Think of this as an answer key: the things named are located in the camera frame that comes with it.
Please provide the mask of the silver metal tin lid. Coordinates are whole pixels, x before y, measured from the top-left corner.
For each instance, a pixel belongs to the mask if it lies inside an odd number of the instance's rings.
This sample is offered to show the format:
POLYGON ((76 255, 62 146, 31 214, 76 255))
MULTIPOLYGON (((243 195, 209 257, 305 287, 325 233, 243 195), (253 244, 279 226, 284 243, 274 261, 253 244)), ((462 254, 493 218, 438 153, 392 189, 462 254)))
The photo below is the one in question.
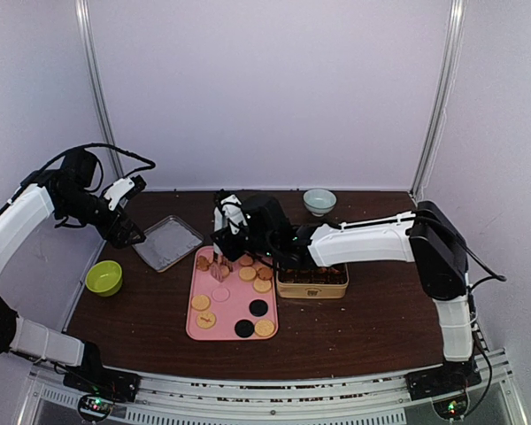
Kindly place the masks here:
POLYGON ((197 250, 204 236, 187 222, 169 215, 144 231, 145 241, 134 244, 138 256, 158 273, 165 272, 197 250))

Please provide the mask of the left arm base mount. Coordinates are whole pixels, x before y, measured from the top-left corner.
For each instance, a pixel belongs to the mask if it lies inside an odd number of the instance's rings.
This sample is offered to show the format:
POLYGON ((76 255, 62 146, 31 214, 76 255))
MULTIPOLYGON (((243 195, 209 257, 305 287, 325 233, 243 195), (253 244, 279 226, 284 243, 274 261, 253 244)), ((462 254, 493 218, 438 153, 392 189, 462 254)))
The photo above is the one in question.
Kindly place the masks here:
POLYGON ((63 384, 66 387, 114 402, 134 402, 141 382, 138 374, 107 367, 100 367, 97 371, 83 367, 60 368, 65 372, 63 384))

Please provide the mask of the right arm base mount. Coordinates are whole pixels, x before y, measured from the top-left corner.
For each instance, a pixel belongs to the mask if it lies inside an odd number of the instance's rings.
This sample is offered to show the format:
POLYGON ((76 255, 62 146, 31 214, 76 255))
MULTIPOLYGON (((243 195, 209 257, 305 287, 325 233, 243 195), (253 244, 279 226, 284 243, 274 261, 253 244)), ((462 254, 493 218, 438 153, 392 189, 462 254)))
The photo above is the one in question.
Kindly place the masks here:
POLYGON ((481 383, 481 374, 472 362, 445 362, 405 376, 411 400, 434 398, 481 383))

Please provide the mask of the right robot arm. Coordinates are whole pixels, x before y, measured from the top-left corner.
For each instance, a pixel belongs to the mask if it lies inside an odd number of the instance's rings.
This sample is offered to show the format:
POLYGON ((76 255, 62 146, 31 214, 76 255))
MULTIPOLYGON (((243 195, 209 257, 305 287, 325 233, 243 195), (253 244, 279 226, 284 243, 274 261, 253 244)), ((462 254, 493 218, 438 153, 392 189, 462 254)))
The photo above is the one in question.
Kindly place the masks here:
POLYGON ((473 356, 474 286, 468 277, 473 260, 488 280, 505 281, 467 245, 465 238, 431 201, 388 218, 353 223, 293 225, 280 202, 269 195, 241 201, 225 190, 214 195, 218 254, 229 261, 242 255, 268 257, 284 270, 329 268, 334 265, 402 261, 413 263, 424 292, 438 313, 445 365, 436 371, 442 390, 455 390, 470 375, 473 356))

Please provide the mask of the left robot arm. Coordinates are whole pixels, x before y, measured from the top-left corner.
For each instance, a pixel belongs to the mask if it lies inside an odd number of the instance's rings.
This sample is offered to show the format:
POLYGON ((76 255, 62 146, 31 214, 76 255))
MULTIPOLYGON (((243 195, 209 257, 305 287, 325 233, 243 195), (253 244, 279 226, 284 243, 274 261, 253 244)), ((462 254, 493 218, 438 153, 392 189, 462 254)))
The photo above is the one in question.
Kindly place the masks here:
MULTIPOLYGON (((89 188, 98 162, 94 148, 95 143, 87 143, 59 153, 54 160, 60 168, 46 163, 34 170, 5 201, 0 208, 0 275, 49 218, 55 218, 60 227, 66 227, 70 218, 78 221, 77 228, 91 225, 117 249, 144 242, 144 233, 119 203, 144 189, 141 170, 134 169, 96 195, 89 188)), ((95 344, 23 318, 0 296, 0 354, 3 352, 75 368, 76 380, 91 393, 104 391, 110 383, 108 371, 100 367, 95 344)))

